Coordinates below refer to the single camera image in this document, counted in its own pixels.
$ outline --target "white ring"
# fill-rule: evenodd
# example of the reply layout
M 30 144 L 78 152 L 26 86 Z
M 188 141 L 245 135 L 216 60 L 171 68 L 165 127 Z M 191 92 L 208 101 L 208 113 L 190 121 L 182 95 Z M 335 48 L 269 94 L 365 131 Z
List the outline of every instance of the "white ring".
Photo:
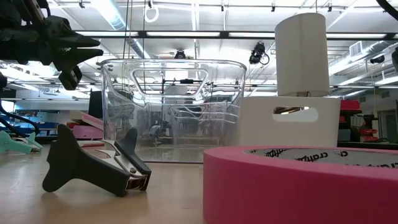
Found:
M 155 9 L 156 14 L 155 14 L 155 17 L 153 17 L 152 19 L 148 19 L 147 12 L 148 12 L 148 10 L 151 10 L 151 9 Z M 159 9 L 156 6 L 154 6 L 152 8 L 148 8 L 148 7 L 145 8 L 145 21 L 146 22 L 155 22 L 158 17 L 159 17 Z

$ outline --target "white cylinder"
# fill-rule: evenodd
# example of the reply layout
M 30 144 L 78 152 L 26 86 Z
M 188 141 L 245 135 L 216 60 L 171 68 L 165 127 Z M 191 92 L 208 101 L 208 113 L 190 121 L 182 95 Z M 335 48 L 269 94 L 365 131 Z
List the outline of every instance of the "white cylinder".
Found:
M 329 94 L 325 17 L 298 14 L 275 28 L 279 96 Z

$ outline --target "pink tape roll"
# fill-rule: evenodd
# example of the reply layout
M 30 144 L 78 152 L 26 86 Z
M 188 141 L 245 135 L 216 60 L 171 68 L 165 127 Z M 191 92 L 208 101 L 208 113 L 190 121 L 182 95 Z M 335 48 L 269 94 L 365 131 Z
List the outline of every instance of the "pink tape roll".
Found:
M 297 147 L 207 149 L 203 161 L 203 215 L 207 223 L 396 223 L 398 169 L 383 166 L 398 167 L 398 153 L 293 148 Z M 262 154 L 274 157 L 259 156 Z M 339 156 L 342 164 L 336 164 Z M 366 167 L 369 158 L 375 158 L 374 165 L 382 167 Z M 356 162 L 364 166 L 345 165 Z

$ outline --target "clear plastic bin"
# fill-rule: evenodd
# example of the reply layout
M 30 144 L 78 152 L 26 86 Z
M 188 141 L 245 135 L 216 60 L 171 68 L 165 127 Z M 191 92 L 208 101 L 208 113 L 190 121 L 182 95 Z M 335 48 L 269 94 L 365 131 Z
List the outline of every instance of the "clear plastic bin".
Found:
M 203 150 L 234 144 L 246 67 L 222 60 L 106 60 L 105 139 L 138 130 L 143 161 L 202 162 Z

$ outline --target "teal object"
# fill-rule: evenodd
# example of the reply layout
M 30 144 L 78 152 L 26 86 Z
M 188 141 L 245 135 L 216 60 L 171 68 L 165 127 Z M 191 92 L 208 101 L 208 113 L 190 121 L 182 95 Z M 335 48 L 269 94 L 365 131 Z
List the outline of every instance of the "teal object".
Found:
M 28 142 L 29 141 L 35 142 L 34 138 L 35 138 L 35 134 L 30 135 L 28 138 L 26 138 L 26 140 Z M 10 150 L 10 151 L 22 152 L 25 154 L 30 154 L 30 152 L 32 150 L 32 144 L 28 145 L 23 142 L 14 141 L 11 139 L 10 135 L 8 135 L 5 131 L 0 131 L 0 152 L 5 152 L 5 151 Z
M 27 141 L 26 143 L 27 143 L 28 145 L 37 147 L 37 151 L 40 152 L 40 151 L 43 149 L 43 146 L 42 146 L 41 144 L 37 143 L 37 142 L 35 141 L 35 138 L 36 138 L 36 133 L 33 132 L 33 133 L 31 133 L 31 134 L 29 135 L 28 138 L 25 138 L 25 140 Z

